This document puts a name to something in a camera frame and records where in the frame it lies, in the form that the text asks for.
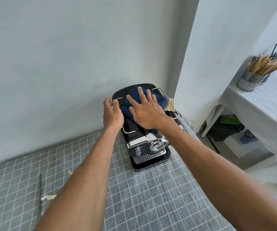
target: hand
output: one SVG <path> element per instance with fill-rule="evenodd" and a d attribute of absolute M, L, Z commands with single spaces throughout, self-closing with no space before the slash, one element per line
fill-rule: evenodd
<path fill-rule="evenodd" d="M 103 124 L 104 129 L 114 129 L 119 131 L 123 125 L 124 118 L 122 112 L 119 108 L 118 100 L 111 100 L 107 97 L 103 102 L 104 114 L 103 114 Z"/>
<path fill-rule="evenodd" d="M 156 96 L 151 95 L 149 89 L 147 89 L 147 99 L 141 87 L 138 87 L 137 90 L 141 99 L 141 104 L 137 103 L 130 95 L 127 95 L 128 101 L 133 105 L 129 110 L 134 120 L 145 129 L 158 129 L 162 120 L 169 117 L 157 103 Z"/>

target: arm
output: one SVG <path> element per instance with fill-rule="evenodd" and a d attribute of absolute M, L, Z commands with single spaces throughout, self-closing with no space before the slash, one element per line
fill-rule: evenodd
<path fill-rule="evenodd" d="M 142 104 L 128 100 L 134 120 L 146 129 L 158 129 L 174 146 L 216 209 L 237 230 L 277 230 L 277 199 L 244 171 L 184 132 L 165 115 L 155 96 Z"/>
<path fill-rule="evenodd" d="M 101 229 L 113 146 L 124 121 L 118 101 L 109 100 L 104 101 L 100 137 L 45 211 L 36 231 Z"/>

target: forearm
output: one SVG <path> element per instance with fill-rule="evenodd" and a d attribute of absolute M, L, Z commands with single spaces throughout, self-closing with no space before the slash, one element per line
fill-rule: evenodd
<path fill-rule="evenodd" d="M 184 132 L 170 118 L 159 131 L 189 167 L 206 196 L 237 230 L 277 230 L 277 199 L 241 169 Z"/>
<path fill-rule="evenodd" d="M 117 133 L 115 129 L 101 133 L 89 155 L 48 207 L 36 230 L 100 230 Z"/>

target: finger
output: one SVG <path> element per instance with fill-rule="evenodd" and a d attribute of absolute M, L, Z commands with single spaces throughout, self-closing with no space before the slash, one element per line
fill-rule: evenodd
<path fill-rule="evenodd" d="M 120 109 L 118 100 L 113 100 L 113 107 L 114 107 L 114 110 Z"/>
<path fill-rule="evenodd" d="M 152 100 L 157 103 L 157 98 L 154 94 L 152 94 Z"/>
<path fill-rule="evenodd" d="M 141 99 L 141 102 L 143 103 L 143 102 L 147 101 L 145 94 L 143 93 L 143 89 L 141 87 L 138 87 L 137 90 L 138 90 L 138 95 Z"/>
<path fill-rule="evenodd" d="M 130 107 L 129 110 L 130 110 L 130 113 L 132 114 L 133 118 L 135 118 L 137 116 L 135 109 L 133 107 Z"/>
<path fill-rule="evenodd" d="M 137 107 L 139 105 L 139 103 L 137 103 L 136 100 L 134 100 L 130 95 L 127 95 L 127 99 L 133 107 Z"/>
<path fill-rule="evenodd" d="M 149 102 L 152 101 L 151 92 L 150 92 L 149 89 L 147 89 L 147 100 L 148 100 Z"/>
<path fill-rule="evenodd" d="M 109 96 L 106 97 L 106 99 L 105 99 L 104 102 L 103 102 L 104 107 L 110 106 L 110 104 L 109 104 L 110 99 L 111 99 L 111 97 L 109 97 Z"/>

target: table leg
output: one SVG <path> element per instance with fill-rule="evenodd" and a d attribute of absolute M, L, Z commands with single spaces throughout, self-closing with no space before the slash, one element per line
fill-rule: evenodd
<path fill-rule="evenodd" d="M 202 137 L 206 136 L 206 134 L 208 133 L 210 128 L 213 126 L 215 121 L 218 119 L 218 117 L 221 115 L 221 113 L 224 111 L 224 109 L 225 109 L 225 106 L 220 105 L 220 108 L 214 113 L 209 125 L 206 126 L 206 128 L 204 129 L 204 131 L 202 132 L 202 134 L 200 136 L 202 136 Z"/>

